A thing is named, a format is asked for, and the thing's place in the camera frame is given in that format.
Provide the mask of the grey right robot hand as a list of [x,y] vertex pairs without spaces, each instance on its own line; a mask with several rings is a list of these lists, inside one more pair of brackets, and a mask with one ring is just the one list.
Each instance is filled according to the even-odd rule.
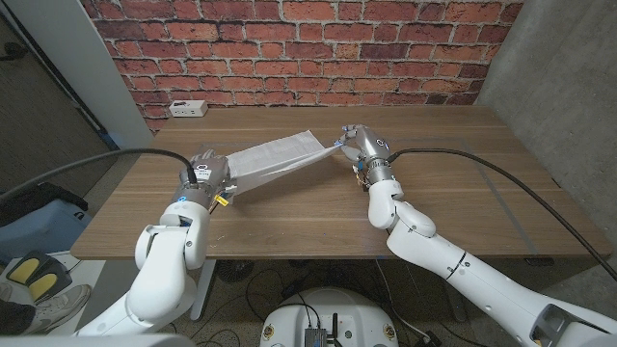
[[353,163],[363,186],[369,188],[377,182],[395,179],[389,163],[389,145],[384,138],[362,124],[349,124],[342,129],[335,145]]

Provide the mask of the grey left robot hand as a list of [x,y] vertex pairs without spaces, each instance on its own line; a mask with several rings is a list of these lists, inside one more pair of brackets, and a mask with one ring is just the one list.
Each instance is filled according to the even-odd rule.
[[173,197],[177,201],[192,201],[212,212],[218,204],[227,206],[235,193],[235,180],[230,177],[228,158],[214,149],[194,155],[189,162],[197,182],[189,181],[189,172],[180,171],[179,186]]

